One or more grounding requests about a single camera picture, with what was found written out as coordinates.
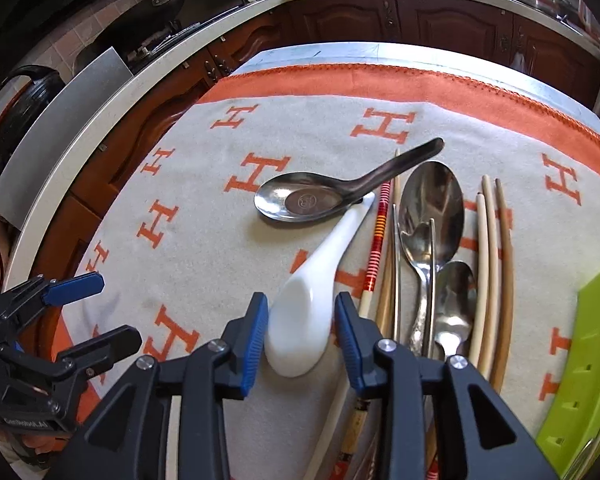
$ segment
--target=tile wall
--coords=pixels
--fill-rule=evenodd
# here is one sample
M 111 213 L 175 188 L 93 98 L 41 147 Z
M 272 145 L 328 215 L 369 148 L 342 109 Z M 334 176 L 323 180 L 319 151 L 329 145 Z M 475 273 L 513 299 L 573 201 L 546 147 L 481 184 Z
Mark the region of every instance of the tile wall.
M 55 68 L 65 83 L 73 74 L 74 60 L 78 52 L 91 43 L 109 23 L 139 0 L 97 0 L 80 10 L 40 41 L 17 64 L 38 64 Z M 27 77 L 13 79 L 0 92 L 0 113 L 16 92 L 29 80 Z

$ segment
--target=green plastic basket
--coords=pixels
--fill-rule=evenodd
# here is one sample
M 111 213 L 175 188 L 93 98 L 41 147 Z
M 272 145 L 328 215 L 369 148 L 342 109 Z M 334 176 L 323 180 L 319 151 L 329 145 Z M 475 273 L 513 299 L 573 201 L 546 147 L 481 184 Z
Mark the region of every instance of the green plastic basket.
M 600 432 L 600 273 L 578 294 L 571 349 L 558 393 L 536 439 L 561 478 Z

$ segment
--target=spoon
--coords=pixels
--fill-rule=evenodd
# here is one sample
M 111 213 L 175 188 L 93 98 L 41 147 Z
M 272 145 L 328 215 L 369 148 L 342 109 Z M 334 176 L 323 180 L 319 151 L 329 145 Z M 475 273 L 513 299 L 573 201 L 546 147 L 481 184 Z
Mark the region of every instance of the spoon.
M 431 285 L 432 265 L 430 218 L 435 223 L 435 265 L 440 268 L 451 260 L 460 246 L 464 201 L 452 171 L 437 161 L 425 162 L 411 173 L 402 191 L 398 213 L 402 249 L 420 279 L 418 307 L 410 335 L 411 351 L 417 355 L 422 355 L 427 303 L 432 304 L 432 298 L 427 293 Z
M 317 173 L 286 173 L 267 180 L 254 203 L 264 216 L 281 222 L 311 222 L 347 208 L 383 182 L 437 155 L 445 143 L 436 138 L 355 180 L 339 180 Z
M 438 271 L 435 341 L 445 361 L 458 353 L 474 326 L 477 290 L 474 274 L 464 262 L 449 262 Z
M 264 351 L 279 375 L 298 377 L 320 360 L 331 333 L 338 264 L 375 198 L 368 193 L 344 213 L 271 304 Z

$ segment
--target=cabinet handle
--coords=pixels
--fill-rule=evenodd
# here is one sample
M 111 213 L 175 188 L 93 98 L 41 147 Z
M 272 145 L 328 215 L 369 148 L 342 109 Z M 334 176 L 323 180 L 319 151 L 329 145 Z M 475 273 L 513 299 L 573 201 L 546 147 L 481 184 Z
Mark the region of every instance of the cabinet handle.
M 227 65 L 226 61 L 220 56 L 216 56 L 216 54 L 214 54 L 214 61 L 216 62 L 216 65 L 218 65 L 218 70 L 222 75 L 227 76 L 233 72 L 233 70 L 231 70 Z
M 536 50 L 536 46 L 532 45 L 531 46 L 531 62 L 529 63 L 529 67 L 527 70 L 527 74 L 529 75 L 533 75 L 534 74 L 534 69 L 536 68 L 536 58 L 538 57 L 538 51 Z
M 518 28 L 518 37 L 516 39 L 516 51 L 522 52 L 525 41 L 525 33 L 522 31 L 522 27 Z
M 385 0 L 382 3 L 382 6 L 384 7 L 384 22 L 386 23 L 387 27 L 391 28 L 395 25 L 395 21 L 394 17 L 392 16 L 392 10 L 389 6 L 389 2 Z
M 209 76 L 209 79 L 214 83 L 218 82 L 218 76 L 216 75 L 216 67 L 213 66 L 212 63 L 205 61 L 206 74 Z
M 506 52 L 507 50 L 510 49 L 510 47 L 511 47 L 511 42 L 510 42 L 509 38 L 503 34 L 502 37 L 500 38 L 501 51 Z

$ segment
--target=white ceramic spoon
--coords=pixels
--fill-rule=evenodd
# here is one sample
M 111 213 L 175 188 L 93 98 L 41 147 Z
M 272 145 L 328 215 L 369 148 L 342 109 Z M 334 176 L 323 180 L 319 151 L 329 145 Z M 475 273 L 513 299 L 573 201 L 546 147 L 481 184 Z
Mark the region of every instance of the white ceramic spoon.
M 362 202 L 349 207 L 273 301 L 264 351 L 279 375 L 298 377 L 320 360 L 331 331 L 333 282 L 338 264 L 375 198 L 368 193 Z

